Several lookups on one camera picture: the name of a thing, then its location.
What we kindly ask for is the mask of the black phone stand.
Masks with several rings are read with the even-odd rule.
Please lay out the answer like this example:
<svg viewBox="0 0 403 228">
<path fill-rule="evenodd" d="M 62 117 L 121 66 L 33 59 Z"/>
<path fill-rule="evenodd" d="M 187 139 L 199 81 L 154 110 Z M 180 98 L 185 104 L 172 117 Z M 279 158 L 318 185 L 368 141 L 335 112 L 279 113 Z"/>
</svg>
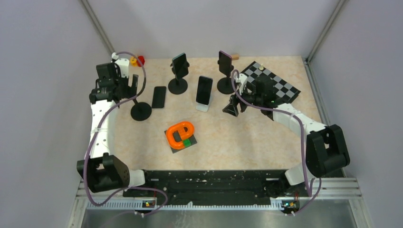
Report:
<svg viewBox="0 0 403 228">
<path fill-rule="evenodd" d="M 152 107 L 146 102 L 138 102 L 137 99 L 133 100 L 134 105 L 131 108 L 130 115 L 136 121 L 144 121 L 152 114 Z"/>
<path fill-rule="evenodd" d="M 174 78 L 168 83 L 168 90 L 170 93 L 174 95 L 183 94 L 187 90 L 187 88 L 188 88 L 187 81 L 183 78 L 180 79 Z"/>
<path fill-rule="evenodd" d="M 231 85 L 230 75 L 226 75 L 217 82 L 217 89 L 220 93 L 229 95 L 234 93 L 234 89 Z"/>
</svg>

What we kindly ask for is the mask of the white plastic phone holder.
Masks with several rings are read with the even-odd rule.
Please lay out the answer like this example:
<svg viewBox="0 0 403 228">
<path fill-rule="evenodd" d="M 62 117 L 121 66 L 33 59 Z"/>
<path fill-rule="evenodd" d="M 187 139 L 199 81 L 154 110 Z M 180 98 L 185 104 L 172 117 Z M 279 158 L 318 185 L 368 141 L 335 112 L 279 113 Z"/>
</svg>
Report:
<svg viewBox="0 0 403 228">
<path fill-rule="evenodd" d="M 196 110 L 207 112 L 212 102 L 212 95 L 196 96 Z"/>
</svg>

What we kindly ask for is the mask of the black phone with purple edge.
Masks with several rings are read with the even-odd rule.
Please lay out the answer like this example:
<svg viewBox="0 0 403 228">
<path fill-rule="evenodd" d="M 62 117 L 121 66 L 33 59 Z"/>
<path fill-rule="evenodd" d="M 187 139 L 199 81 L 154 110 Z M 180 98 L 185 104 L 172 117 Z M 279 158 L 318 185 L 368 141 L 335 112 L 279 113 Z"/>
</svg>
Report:
<svg viewBox="0 0 403 228">
<path fill-rule="evenodd" d="M 233 71 L 232 57 L 224 51 L 219 51 L 219 71 L 225 76 L 230 76 Z"/>
</svg>

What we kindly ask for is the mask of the teal edged black phone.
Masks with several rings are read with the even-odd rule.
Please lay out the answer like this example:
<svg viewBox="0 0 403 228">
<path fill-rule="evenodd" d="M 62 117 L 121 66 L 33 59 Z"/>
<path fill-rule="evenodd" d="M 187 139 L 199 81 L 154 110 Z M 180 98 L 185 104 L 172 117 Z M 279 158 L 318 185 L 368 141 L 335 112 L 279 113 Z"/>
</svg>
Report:
<svg viewBox="0 0 403 228">
<path fill-rule="evenodd" d="M 182 79 L 189 73 L 189 62 L 185 53 L 181 53 L 172 59 L 172 72 L 176 79 Z"/>
</svg>

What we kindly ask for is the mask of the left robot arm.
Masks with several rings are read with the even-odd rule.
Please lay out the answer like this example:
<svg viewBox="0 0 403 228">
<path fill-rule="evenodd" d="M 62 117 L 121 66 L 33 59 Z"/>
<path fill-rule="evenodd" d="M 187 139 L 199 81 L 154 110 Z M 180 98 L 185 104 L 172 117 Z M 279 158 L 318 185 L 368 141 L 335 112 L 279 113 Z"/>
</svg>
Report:
<svg viewBox="0 0 403 228">
<path fill-rule="evenodd" d="M 120 102 L 136 95 L 138 76 L 123 59 L 96 66 L 96 86 L 89 94 L 91 140 L 77 171 L 92 193 L 132 187 L 140 196 L 152 192 L 143 170 L 132 170 L 115 155 L 115 123 Z"/>
</svg>

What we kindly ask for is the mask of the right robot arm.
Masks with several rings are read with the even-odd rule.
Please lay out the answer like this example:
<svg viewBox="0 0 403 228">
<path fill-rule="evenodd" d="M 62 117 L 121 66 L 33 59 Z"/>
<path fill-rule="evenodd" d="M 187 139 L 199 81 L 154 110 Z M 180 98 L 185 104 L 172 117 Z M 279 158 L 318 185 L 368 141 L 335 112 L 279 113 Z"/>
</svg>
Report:
<svg viewBox="0 0 403 228">
<path fill-rule="evenodd" d="M 253 107 L 300 137 L 301 163 L 282 174 L 273 196 L 291 196 L 301 183 L 305 185 L 308 195 L 312 196 L 314 179 L 350 164 L 343 130 L 337 124 L 317 122 L 293 105 L 284 103 L 277 98 L 274 83 L 272 79 L 264 79 L 249 91 L 246 75 L 231 76 L 230 84 L 235 94 L 230 97 L 230 103 L 223 112 L 238 116 L 247 107 Z"/>
</svg>

